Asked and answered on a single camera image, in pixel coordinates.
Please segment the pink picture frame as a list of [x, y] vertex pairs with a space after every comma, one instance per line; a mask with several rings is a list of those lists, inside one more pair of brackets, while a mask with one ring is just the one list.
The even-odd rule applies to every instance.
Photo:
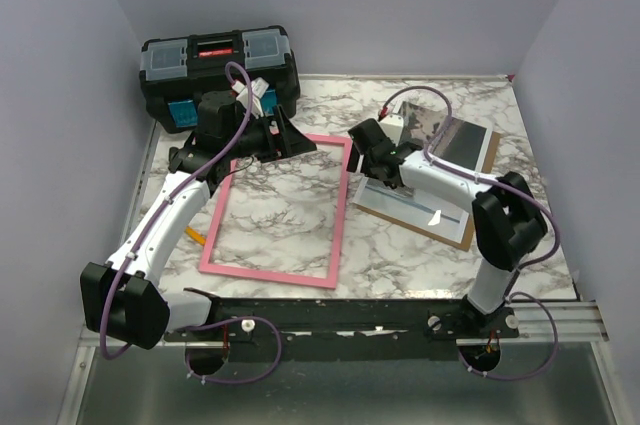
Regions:
[[351, 142], [223, 181], [199, 263], [204, 274], [333, 289], [344, 235]]

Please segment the yellow handled screwdriver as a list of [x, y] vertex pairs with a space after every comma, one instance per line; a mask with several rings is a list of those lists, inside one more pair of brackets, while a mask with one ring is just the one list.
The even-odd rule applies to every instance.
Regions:
[[185, 233], [191, 238], [194, 242], [198, 243], [201, 246], [206, 244], [206, 237], [194, 230], [191, 227], [187, 227]]

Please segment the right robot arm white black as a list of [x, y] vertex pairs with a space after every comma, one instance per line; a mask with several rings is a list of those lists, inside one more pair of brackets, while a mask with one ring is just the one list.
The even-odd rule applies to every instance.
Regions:
[[495, 312], [504, 306], [518, 266], [548, 232], [522, 175], [476, 173], [427, 156], [415, 143], [396, 145], [375, 119], [359, 123], [348, 134], [362, 159], [353, 171], [391, 189], [431, 193], [471, 215], [482, 262], [459, 316], [467, 334], [485, 335], [496, 325]]

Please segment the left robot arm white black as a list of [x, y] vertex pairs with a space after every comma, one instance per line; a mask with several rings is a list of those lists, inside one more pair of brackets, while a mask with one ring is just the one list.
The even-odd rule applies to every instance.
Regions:
[[100, 346], [114, 338], [149, 350], [165, 333], [189, 329], [201, 340], [222, 325], [213, 298], [193, 290], [162, 294], [159, 281], [186, 227], [231, 172], [231, 163], [261, 163], [315, 151], [282, 107], [256, 117], [230, 92], [209, 92], [197, 107], [195, 129], [171, 152], [160, 193], [132, 234], [105, 263], [88, 264], [80, 276], [87, 327]]

